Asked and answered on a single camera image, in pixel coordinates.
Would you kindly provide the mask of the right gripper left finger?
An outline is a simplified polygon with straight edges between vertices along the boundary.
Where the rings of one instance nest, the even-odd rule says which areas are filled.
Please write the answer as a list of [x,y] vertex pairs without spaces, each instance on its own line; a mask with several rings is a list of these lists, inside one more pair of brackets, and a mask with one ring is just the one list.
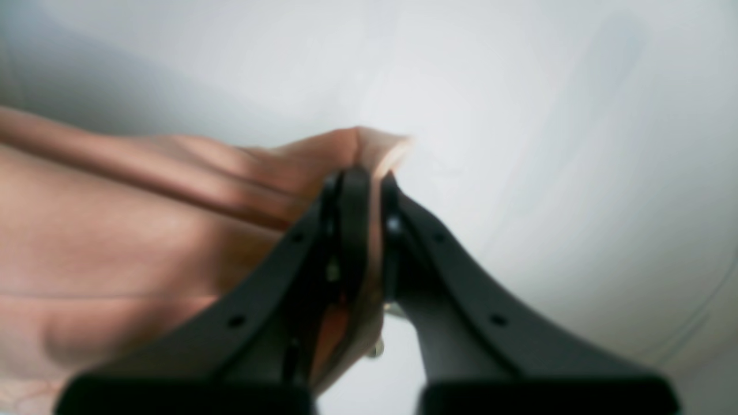
[[371,176],[330,176],[253,275],[177,329],[69,383],[57,414],[316,414],[327,307],[366,275]]

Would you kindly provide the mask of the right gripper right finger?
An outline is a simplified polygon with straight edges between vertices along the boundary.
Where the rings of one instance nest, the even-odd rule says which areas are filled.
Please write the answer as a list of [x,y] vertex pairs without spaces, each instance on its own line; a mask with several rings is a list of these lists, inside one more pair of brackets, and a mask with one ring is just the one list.
[[386,299],[417,332],[418,414],[680,414],[672,386],[494,281],[430,211],[381,182]]

